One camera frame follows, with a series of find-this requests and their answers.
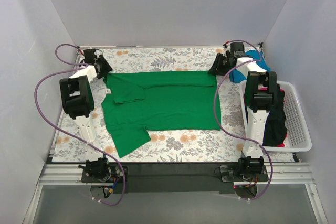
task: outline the plastic basket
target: plastic basket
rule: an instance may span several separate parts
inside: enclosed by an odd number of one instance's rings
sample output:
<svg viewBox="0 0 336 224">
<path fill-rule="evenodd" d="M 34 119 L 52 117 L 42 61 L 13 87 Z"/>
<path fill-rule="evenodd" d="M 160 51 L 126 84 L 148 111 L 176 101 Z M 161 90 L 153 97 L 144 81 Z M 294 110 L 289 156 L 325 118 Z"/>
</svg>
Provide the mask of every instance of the plastic basket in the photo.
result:
<svg viewBox="0 0 336 224">
<path fill-rule="evenodd" d="M 280 84 L 280 88 L 285 91 L 283 107 L 286 115 L 285 126 L 288 130 L 288 134 L 284 141 L 285 147 L 265 146 L 265 149 L 271 152 L 307 152 L 311 149 L 311 139 L 295 88 L 289 82 L 278 81 L 277 83 Z M 240 101 L 246 130 L 247 120 L 244 104 L 245 86 L 246 81 L 242 81 L 239 84 Z"/>
</svg>

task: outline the floral tablecloth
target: floral tablecloth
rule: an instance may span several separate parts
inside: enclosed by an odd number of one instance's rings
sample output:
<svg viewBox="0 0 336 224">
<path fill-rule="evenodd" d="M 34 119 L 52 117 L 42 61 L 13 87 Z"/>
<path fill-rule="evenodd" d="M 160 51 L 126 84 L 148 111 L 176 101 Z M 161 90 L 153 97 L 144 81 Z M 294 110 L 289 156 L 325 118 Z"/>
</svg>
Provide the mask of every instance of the floral tablecloth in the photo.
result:
<svg viewBox="0 0 336 224">
<path fill-rule="evenodd" d="M 220 48 L 128 48 L 103 49 L 103 55 L 115 73 L 151 71 L 208 70 Z M 105 127 L 101 102 L 105 98 L 103 80 L 91 83 L 95 102 L 93 122 L 97 138 L 106 152 L 119 159 L 111 135 Z M 225 80 L 220 91 L 222 126 L 237 135 L 245 135 L 238 85 Z M 78 135 L 68 115 L 61 128 Z M 56 132 L 53 162 L 84 162 L 85 148 L 78 140 Z M 236 162 L 244 141 L 216 130 L 151 131 L 151 141 L 120 159 L 121 162 Z M 293 161 L 291 153 L 272 152 L 272 160 Z"/>
</svg>

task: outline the purple cable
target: purple cable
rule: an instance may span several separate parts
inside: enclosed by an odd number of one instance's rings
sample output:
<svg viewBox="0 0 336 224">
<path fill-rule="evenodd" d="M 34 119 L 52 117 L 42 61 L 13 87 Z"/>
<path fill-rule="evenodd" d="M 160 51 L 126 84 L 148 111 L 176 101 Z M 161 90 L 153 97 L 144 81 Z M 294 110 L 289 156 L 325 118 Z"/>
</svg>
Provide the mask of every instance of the purple cable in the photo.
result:
<svg viewBox="0 0 336 224">
<path fill-rule="evenodd" d="M 261 53 L 259 52 L 259 50 L 254 45 L 252 45 L 250 42 L 247 42 L 247 41 L 242 40 L 242 39 L 234 39 L 234 40 L 229 40 L 225 44 L 233 43 L 233 42 L 243 42 L 243 43 L 246 43 L 246 44 L 252 46 L 254 48 L 254 50 L 256 50 L 258 52 L 258 54 L 259 54 L 259 60 L 255 60 L 255 61 L 262 61 L 263 60 L 262 59 L 263 57 L 261 56 Z"/>
<path fill-rule="evenodd" d="M 72 136 L 72 137 L 78 139 L 79 141 L 85 143 L 86 145 L 89 145 L 90 147 L 92 147 L 92 148 L 95 149 L 96 151 L 98 151 L 98 152 L 100 152 L 100 153 L 102 153 L 102 154 L 104 154 L 104 155 L 106 155 L 106 156 L 111 157 L 111 158 L 118 164 L 118 166 L 120 167 L 122 173 L 125 174 L 125 171 L 124 171 L 122 165 L 120 164 L 120 162 L 119 162 L 115 157 L 113 157 L 112 155 L 108 154 L 107 152 L 102 151 L 101 149 L 95 147 L 94 145 L 88 143 L 88 142 L 85 141 L 84 139 L 82 139 L 82 138 L 80 138 L 80 137 L 78 137 L 78 136 L 76 136 L 76 135 L 73 135 L 73 134 L 71 134 L 71 133 L 69 133 L 69 132 L 67 132 L 67 131 L 65 131 L 65 130 L 62 130 L 61 128 L 59 128 L 58 126 L 56 126 L 55 124 L 53 124 L 51 121 L 49 121 L 49 120 L 46 118 L 46 116 L 43 114 L 43 112 L 42 112 L 42 110 L 41 110 L 41 108 L 40 108 L 40 105 L 38 104 L 38 100 L 37 100 L 37 91 L 38 91 L 38 88 L 39 88 L 39 86 L 41 85 L 42 82 L 44 82 L 44 81 L 45 81 L 46 79 L 48 79 L 49 77 L 56 76 L 56 75 L 58 75 L 58 74 L 62 74 L 62 73 L 70 73 L 70 72 L 78 71 L 78 70 L 81 70 L 81 69 L 83 69 L 83 68 L 84 68 L 84 67 L 77 68 L 77 69 L 74 69 L 74 70 L 66 70 L 66 71 L 61 71 L 61 72 L 57 72 L 57 73 L 52 73 L 52 74 L 49 74 L 48 76 L 43 77 L 43 78 L 37 83 L 37 85 L 36 85 L 36 87 L 35 87 L 35 91 L 34 91 L 34 100 L 35 100 L 36 108 L 37 108 L 37 110 L 38 110 L 38 113 L 39 113 L 39 114 L 42 116 L 42 118 L 44 119 L 44 121 L 46 121 L 50 126 L 54 127 L 55 129 L 59 130 L 60 132 L 63 132 L 64 134 L 67 134 L 67 135 L 69 135 L 69 136 Z M 116 203 L 110 203 L 110 202 L 105 201 L 105 200 L 100 200 L 100 201 L 98 200 L 98 202 L 102 202 L 102 203 L 107 204 L 107 205 L 110 205 L 110 206 L 116 206 L 116 205 L 118 205 L 118 204 L 121 202 L 122 198 L 124 197 L 125 190 L 126 190 L 126 179 L 125 179 L 125 176 L 123 176 L 122 179 L 123 179 L 122 193 L 121 193 L 120 199 L 119 199 Z"/>
<path fill-rule="evenodd" d="M 219 91 L 219 88 L 221 87 L 222 83 L 224 82 L 225 78 L 233 71 L 235 70 L 236 68 L 239 68 L 241 67 L 242 65 L 245 65 L 245 64 L 248 64 L 248 63 L 251 63 L 251 62 L 254 62 L 255 60 L 250 60 L 250 61 L 246 61 L 246 62 L 243 62 L 235 67 L 233 67 L 232 69 L 230 69 L 230 71 L 228 73 L 226 73 L 224 75 L 224 77 L 221 79 L 221 81 L 219 82 L 218 86 L 217 86 L 217 89 L 216 89 L 216 93 L 215 93 L 215 98 L 214 98 L 214 104 L 213 104 L 213 109 L 214 109 L 214 115 L 215 115 L 215 120 L 216 120 L 216 123 L 218 124 L 218 126 L 220 127 L 220 129 L 222 131 L 224 131 L 226 134 L 228 134 L 229 136 L 232 136 L 232 137 L 235 137 L 235 138 L 239 138 L 239 139 L 242 139 L 242 140 L 247 140 L 247 141 L 251 141 L 257 145 L 259 145 L 259 147 L 265 152 L 266 156 L 268 157 L 268 160 L 269 160 L 269 165 L 271 167 L 271 173 L 269 175 L 269 179 L 268 179 L 268 182 L 267 182 L 267 185 L 266 187 L 263 189 L 263 191 L 257 195 L 256 197 L 252 198 L 252 199 L 247 199 L 247 198 L 242 198 L 244 200 L 255 200 L 255 199 L 258 199 L 260 198 L 268 189 L 269 185 L 271 184 L 271 180 L 273 178 L 273 163 L 272 163 L 272 160 L 271 160 L 271 157 L 269 156 L 267 150 L 263 147 L 262 144 L 259 144 L 258 141 L 256 140 L 253 140 L 253 139 L 250 139 L 250 138 L 247 138 L 247 137 L 242 137 L 242 136 L 236 136 L 230 132 L 228 132 L 226 129 L 224 129 L 221 125 L 221 123 L 219 122 L 218 118 L 217 118 L 217 113 L 216 113 L 216 100 L 217 100 L 217 97 L 218 97 L 218 91 Z"/>
<path fill-rule="evenodd" d="M 76 48 L 77 50 L 80 51 L 80 49 L 79 49 L 78 47 L 76 47 L 76 46 L 74 46 L 74 45 L 72 45 L 72 44 L 68 44 L 68 43 L 60 44 L 60 45 L 58 45 L 58 46 L 56 47 L 56 49 L 55 49 L 55 55 L 56 55 L 56 58 L 57 58 L 57 59 L 59 59 L 61 62 L 65 63 L 65 64 L 72 65 L 72 66 L 83 66 L 83 65 L 84 65 L 84 64 L 73 64 L 73 63 L 71 63 L 71 62 L 67 62 L 67 61 L 61 59 L 61 58 L 58 56 L 57 51 L 58 51 L 58 49 L 59 49 L 60 47 L 62 47 L 62 46 L 73 47 L 73 48 Z"/>
</svg>

